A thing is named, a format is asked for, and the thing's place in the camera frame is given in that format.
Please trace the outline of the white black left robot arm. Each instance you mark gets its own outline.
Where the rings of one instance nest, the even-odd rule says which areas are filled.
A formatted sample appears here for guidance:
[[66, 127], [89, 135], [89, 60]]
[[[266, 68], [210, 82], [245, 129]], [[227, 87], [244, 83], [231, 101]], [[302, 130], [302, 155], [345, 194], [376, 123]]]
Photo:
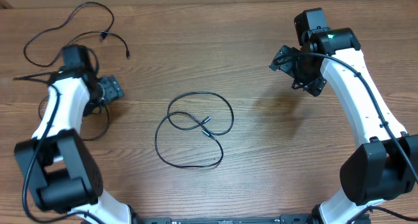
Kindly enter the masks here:
[[92, 49], [81, 45], [63, 48], [64, 65], [49, 72], [48, 103], [37, 130], [19, 142], [14, 156], [24, 175], [22, 206], [29, 210], [32, 196], [38, 209], [53, 210], [57, 221], [78, 216], [85, 223], [141, 223], [136, 212], [118, 202], [103, 187], [96, 162], [80, 136], [82, 119], [95, 108], [121, 99], [124, 92], [114, 76], [98, 77], [89, 58]]

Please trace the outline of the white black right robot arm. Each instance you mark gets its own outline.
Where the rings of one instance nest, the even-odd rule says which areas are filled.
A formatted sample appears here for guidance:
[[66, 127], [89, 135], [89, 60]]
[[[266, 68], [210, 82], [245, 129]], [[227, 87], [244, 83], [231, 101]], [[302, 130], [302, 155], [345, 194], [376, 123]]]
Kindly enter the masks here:
[[298, 48], [283, 46], [270, 68], [293, 79], [293, 89], [335, 92], [356, 149], [340, 168], [340, 189], [310, 214], [284, 214], [281, 223], [369, 223], [370, 212], [409, 193], [417, 183], [417, 137], [393, 116], [366, 67], [350, 28], [332, 29], [321, 8], [294, 19]]

